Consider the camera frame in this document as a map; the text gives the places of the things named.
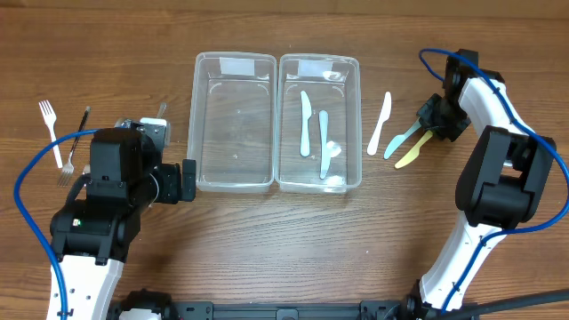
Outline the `teal plastic knife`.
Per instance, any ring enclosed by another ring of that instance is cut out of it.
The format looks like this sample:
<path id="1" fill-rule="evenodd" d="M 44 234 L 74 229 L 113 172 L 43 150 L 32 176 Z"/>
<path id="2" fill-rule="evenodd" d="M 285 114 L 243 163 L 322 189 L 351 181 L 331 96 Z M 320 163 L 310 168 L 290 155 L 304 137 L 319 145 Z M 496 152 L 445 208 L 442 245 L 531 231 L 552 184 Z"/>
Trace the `teal plastic knife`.
<path id="1" fill-rule="evenodd" d="M 420 120 L 417 119 L 405 133 L 396 135 L 385 149 L 383 158 L 385 160 L 389 159 L 391 155 L 417 130 L 421 128 Z"/>

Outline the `yellow plastic knife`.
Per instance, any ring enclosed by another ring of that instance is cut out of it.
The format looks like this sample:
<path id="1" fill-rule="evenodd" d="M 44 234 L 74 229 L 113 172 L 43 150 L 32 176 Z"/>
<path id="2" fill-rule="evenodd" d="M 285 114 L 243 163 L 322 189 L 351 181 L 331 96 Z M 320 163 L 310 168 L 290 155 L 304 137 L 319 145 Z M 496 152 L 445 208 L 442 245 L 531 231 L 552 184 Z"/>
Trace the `yellow plastic knife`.
<path id="1" fill-rule="evenodd" d="M 421 147 L 427 143 L 433 137 L 432 131 L 427 131 L 423 136 L 415 143 L 414 146 L 397 162 L 394 167 L 396 169 L 401 169 L 408 164 L 412 163 L 420 154 Z"/>

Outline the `white plastic knife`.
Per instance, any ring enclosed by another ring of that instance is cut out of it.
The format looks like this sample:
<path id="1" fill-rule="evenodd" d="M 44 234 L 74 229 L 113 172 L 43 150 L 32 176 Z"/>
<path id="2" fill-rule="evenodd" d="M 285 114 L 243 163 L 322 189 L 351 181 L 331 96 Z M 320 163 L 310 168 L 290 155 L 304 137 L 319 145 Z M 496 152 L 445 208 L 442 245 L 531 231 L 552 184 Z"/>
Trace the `white plastic knife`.
<path id="1" fill-rule="evenodd" d="M 379 142 L 381 139 L 382 126 L 389 120 L 392 109 L 392 96 L 391 92 L 385 92 L 384 100 L 381 106 L 381 112 L 378 117 L 377 124 L 373 130 L 373 135 L 370 138 L 369 144 L 366 149 L 368 156 L 374 156 L 377 153 Z"/>

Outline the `pale blue plastic knife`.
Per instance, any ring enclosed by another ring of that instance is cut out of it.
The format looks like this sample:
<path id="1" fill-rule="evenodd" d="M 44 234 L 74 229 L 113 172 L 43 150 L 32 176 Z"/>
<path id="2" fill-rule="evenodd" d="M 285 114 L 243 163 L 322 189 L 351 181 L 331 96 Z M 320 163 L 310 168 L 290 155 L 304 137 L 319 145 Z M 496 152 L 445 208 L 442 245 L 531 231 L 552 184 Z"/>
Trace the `pale blue plastic knife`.
<path id="1" fill-rule="evenodd" d="M 320 164 L 320 179 L 323 180 L 329 170 L 331 163 L 331 154 L 328 147 L 328 124 L 329 115 L 325 110 L 321 110 L 318 114 L 319 127 L 320 127 L 320 138 L 321 138 L 321 164 Z"/>

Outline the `light blue plastic knife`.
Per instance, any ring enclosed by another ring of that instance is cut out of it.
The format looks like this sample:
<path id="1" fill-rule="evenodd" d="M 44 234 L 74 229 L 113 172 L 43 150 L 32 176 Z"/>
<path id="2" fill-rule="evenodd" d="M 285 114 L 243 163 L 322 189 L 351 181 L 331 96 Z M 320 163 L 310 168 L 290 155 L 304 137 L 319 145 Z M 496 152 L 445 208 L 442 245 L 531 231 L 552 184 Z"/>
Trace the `light blue plastic knife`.
<path id="1" fill-rule="evenodd" d="M 309 96 L 305 91 L 301 91 L 301 146 L 300 153 L 303 157 L 310 154 L 309 144 L 309 119 L 312 116 L 312 107 Z"/>

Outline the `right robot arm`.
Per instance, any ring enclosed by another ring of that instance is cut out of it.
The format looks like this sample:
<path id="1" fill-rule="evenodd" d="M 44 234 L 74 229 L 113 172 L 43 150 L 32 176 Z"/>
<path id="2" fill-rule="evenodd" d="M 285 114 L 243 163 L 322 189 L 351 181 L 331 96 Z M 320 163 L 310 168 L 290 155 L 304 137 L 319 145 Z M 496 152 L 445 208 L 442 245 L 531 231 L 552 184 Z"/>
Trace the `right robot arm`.
<path id="1" fill-rule="evenodd" d="M 430 270 L 392 312 L 395 319 L 477 319 L 484 313 L 557 302 L 563 293 L 540 293 L 489 306 L 466 306 L 464 293 L 495 246 L 506 236 L 555 225 L 568 209 L 529 227 L 551 166 L 568 167 L 555 141 L 540 136 L 519 116 L 500 73 L 481 69 L 478 54 L 446 52 L 439 77 L 444 96 L 433 95 L 419 110 L 427 132 L 455 140 L 473 126 L 478 141 L 455 189 L 456 223 Z"/>

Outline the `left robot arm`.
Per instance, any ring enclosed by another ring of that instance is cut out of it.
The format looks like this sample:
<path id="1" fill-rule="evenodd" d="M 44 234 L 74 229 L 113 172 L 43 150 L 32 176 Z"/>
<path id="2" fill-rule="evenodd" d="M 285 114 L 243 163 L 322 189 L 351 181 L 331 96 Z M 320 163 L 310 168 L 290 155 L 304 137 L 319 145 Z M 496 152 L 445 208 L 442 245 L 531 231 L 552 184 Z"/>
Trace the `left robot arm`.
<path id="1" fill-rule="evenodd" d="M 56 266 L 48 318 L 174 319 L 170 299 L 134 293 L 123 309 L 109 308 L 140 218 L 153 203 L 196 197 L 196 162 L 165 164 L 170 124 L 161 118 L 125 119 L 94 133 L 90 171 L 76 180 L 50 225 Z"/>

